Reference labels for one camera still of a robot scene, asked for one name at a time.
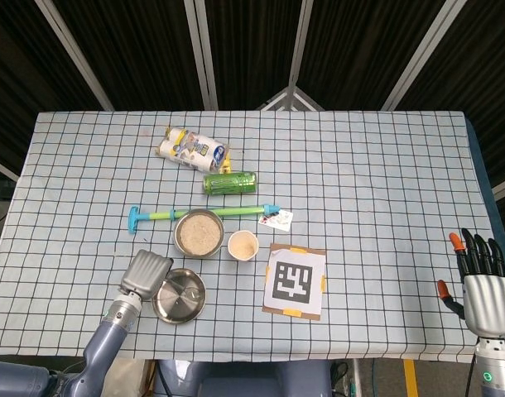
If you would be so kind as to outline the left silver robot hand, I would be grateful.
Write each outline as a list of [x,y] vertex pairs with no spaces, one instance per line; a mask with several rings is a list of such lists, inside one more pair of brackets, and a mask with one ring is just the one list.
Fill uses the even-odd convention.
[[151,299],[161,288],[174,261],[152,251],[139,250],[125,271],[120,290],[137,294],[141,300]]

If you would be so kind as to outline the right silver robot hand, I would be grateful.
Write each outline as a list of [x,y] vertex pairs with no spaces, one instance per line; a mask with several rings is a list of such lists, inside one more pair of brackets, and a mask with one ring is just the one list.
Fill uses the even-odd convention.
[[480,338],[505,338],[505,262],[498,243],[463,228],[449,235],[454,248],[463,302],[450,294],[443,280],[437,291],[443,304],[463,319]]

